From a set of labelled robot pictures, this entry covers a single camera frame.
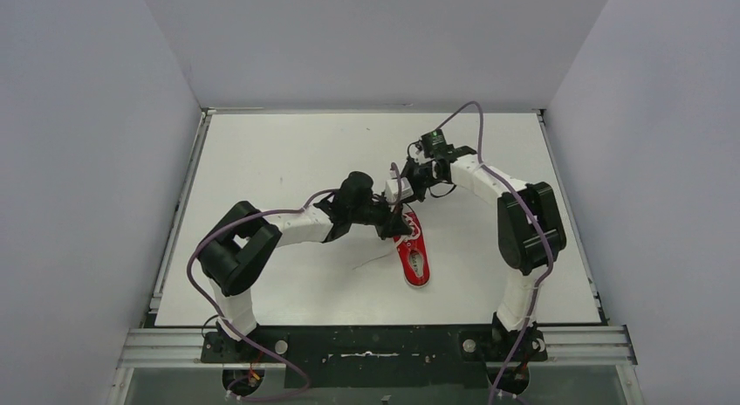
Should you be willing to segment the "white shoelace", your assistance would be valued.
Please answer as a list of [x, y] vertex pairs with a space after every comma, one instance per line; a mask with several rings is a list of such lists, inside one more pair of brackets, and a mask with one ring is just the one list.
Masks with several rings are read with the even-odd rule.
[[374, 261], [377, 261], [379, 259], [382, 259], [384, 257], [389, 256], [390, 254], [397, 251], [397, 249], [405, 244], [410, 243], [411, 241], [415, 241], [416, 239], [420, 238], [422, 236], [422, 229], [421, 225], [418, 223], [418, 216], [415, 213], [415, 210], [411, 207], [410, 204], [405, 204], [402, 208], [401, 212], [401, 218], [404, 220], [404, 222], [409, 226], [411, 229], [410, 235], [400, 236], [397, 241], [394, 242], [394, 247], [392, 250], [386, 251], [385, 253], [377, 256], [369, 258], [368, 260], [364, 261], [361, 264], [358, 264], [353, 267], [354, 270], [359, 269], [360, 267], [363, 267], [366, 264], [370, 264]]

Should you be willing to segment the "red sneaker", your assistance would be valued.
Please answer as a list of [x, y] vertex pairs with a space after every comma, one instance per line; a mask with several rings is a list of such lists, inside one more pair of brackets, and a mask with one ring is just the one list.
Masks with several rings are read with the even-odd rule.
[[407, 283], [414, 288], [426, 285], [430, 279], [430, 268], [423, 233], [415, 241], [401, 245], [397, 253]]

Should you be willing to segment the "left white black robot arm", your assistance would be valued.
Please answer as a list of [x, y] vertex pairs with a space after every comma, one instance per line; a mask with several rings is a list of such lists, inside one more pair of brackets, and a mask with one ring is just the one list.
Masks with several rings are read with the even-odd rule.
[[380, 239], [408, 236], [403, 204], [415, 194], [407, 178], [394, 178], [381, 194], [372, 178], [353, 171], [336, 189], [309, 196], [298, 209], [262, 211], [248, 201], [237, 202], [196, 246], [187, 274], [199, 264], [213, 287], [196, 290], [215, 308], [223, 345], [238, 359], [257, 350], [258, 327], [251, 288], [275, 249], [303, 243], [326, 244], [346, 235], [353, 225], [375, 228]]

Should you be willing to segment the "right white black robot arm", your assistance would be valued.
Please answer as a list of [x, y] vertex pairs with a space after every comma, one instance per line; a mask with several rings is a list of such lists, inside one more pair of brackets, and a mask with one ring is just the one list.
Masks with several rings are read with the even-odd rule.
[[492, 317], [490, 344], [510, 359], [534, 339], [540, 286], [552, 272], [567, 238], [552, 186], [524, 182], [494, 168], [468, 146], [447, 143], [442, 131], [424, 134], [413, 143], [401, 178], [410, 194], [404, 202], [422, 202], [438, 184], [466, 189], [495, 208], [497, 244], [510, 271], [504, 297]]

